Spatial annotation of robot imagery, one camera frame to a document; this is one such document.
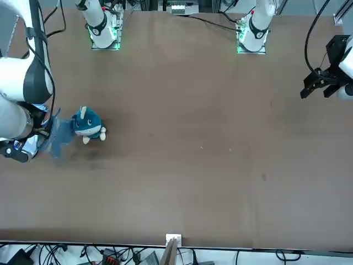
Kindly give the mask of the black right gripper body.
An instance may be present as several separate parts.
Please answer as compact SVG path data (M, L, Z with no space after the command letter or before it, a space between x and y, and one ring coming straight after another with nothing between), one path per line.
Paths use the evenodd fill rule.
M52 119L48 110L35 109L33 111L33 130L50 131Z

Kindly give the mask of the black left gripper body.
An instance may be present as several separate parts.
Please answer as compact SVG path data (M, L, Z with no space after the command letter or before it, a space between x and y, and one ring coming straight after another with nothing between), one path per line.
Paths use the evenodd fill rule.
M330 66L327 69L328 72L337 71L338 65L345 53L347 41L348 35L334 35L327 43L326 50L330 63Z

